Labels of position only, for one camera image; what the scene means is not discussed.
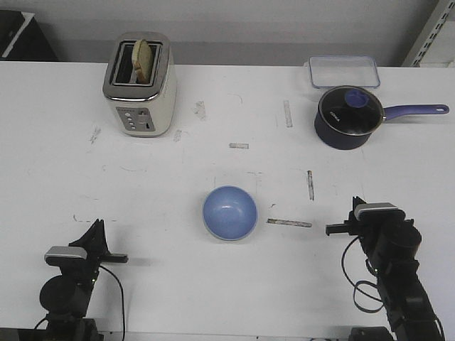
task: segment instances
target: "plastic container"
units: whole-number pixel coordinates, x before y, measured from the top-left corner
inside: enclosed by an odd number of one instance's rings
[[[380,86],[376,62],[373,58],[356,55],[327,55],[309,58],[311,85],[329,89],[352,85],[374,89]]]

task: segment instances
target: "saucepan handle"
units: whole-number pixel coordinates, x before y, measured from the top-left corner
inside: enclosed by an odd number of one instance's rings
[[[449,107],[445,104],[397,105],[396,107],[384,108],[384,112],[387,121],[404,115],[447,114]]]

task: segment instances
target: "lid knob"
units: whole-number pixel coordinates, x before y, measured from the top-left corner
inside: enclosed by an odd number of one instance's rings
[[[359,89],[351,89],[344,94],[346,104],[352,108],[363,108],[369,99],[368,95]]]

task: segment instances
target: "toaster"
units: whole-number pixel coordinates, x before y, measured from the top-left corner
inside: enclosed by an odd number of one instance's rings
[[[145,40],[151,49],[148,82],[139,82],[132,54],[134,44]],[[118,37],[107,65],[102,87],[120,129],[132,136],[151,137],[171,125],[177,79],[171,46],[155,32],[130,32]]]

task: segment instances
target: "bowl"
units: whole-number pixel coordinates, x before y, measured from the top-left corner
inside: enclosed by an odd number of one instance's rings
[[[203,206],[205,226],[215,237],[223,240],[245,238],[255,228],[255,201],[242,188],[223,186],[207,196]]]

